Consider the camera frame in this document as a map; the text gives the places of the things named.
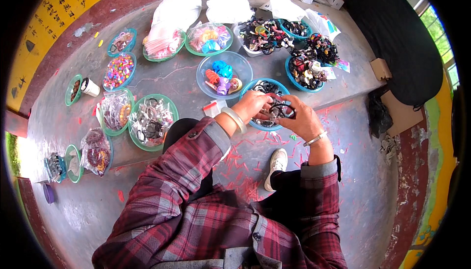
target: window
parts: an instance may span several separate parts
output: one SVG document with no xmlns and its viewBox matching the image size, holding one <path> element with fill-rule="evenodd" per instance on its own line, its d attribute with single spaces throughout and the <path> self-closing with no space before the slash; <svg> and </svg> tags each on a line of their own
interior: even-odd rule
<svg viewBox="0 0 471 269">
<path fill-rule="evenodd" d="M 427 30 L 432 36 L 437 49 L 439 50 L 444 68 L 448 74 L 448 81 L 453 89 L 460 84 L 458 78 L 458 70 L 456 69 L 455 60 L 453 59 L 453 52 L 451 51 L 450 42 L 446 36 L 445 30 L 435 13 L 435 10 L 430 5 L 424 13 L 420 16 L 422 23 L 427 27 Z"/>
</svg>

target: woman's right hand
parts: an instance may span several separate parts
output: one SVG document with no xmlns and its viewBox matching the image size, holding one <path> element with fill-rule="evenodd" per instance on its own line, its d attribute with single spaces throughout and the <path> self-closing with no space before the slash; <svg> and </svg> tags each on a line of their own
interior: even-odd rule
<svg viewBox="0 0 471 269">
<path fill-rule="evenodd" d="M 324 132 L 324 128 L 315 111 L 302 102 L 297 96 L 284 95 L 281 96 L 281 99 L 291 102 L 291 107 L 296 111 L 296 118 L 280 118 L 275 120 L 275 123 L 293 131 L 304 139 L 304 141 L 313 140 Z"/>
</svg>

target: white sneaker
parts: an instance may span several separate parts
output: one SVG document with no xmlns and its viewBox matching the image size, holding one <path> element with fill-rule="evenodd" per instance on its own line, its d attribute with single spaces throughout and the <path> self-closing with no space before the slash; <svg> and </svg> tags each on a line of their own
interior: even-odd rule
<svg viewBox="0 0 471 269">
<path fill-rule="evenodd" d="M 275 191 L 271 188 L 270 176 L 274 171 L 286 171 L 286 166 L 288 166 L 288 154 L 284 148 L 279 148 L 275 150 L 270 159 L 270 172 L 267 179 L 265 180 L 265 189 L 267 191 Z"/>
</svg>

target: hand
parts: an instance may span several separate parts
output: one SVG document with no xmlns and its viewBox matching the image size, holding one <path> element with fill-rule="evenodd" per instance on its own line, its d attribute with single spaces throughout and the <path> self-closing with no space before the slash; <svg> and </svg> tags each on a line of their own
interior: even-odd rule
<svg viewBox="0 0 471 269">
<path fill-rule="evenodd" d="M 315 111 L 311 107 L 308 107 L 297 96 L 284 95 L 281 96 L 281 99 L 291 102 L 291 107 L 296 111 L 296 118 L 280 118 L 275 120 L 277 124 L 293 131 L 304 139 L 304 141 L 310 141 L 324 132 L 324 128 Z"/>
<path fill-rule="evenodd" d="M 273 102 L 270 96 L 265 95 L 261 91 L 249 90 L 232 109 L 245 124 L 248 124 L 250 119 L 259 116 L 259 112 L 262 108 L 270 108 L 268 105 L 269 102 Z"/>
</svg>

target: jacket button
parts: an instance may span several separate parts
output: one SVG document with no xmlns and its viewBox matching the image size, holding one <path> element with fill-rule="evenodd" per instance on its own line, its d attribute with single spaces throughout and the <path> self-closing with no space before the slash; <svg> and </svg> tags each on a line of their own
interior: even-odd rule
<svg viewBox="0 0 471 269">
<path fill-rule="evenodd" d="M 253 236 L 253 238 L 255 238 L 256 241 L 259 241 L 259 240 L 262 239 L 262 236 L 261 236 L 260 233 L 258 233 L 258 232 L 254 232 L 254 233 L 252 234 L 252 236 Z"/>
</svg>

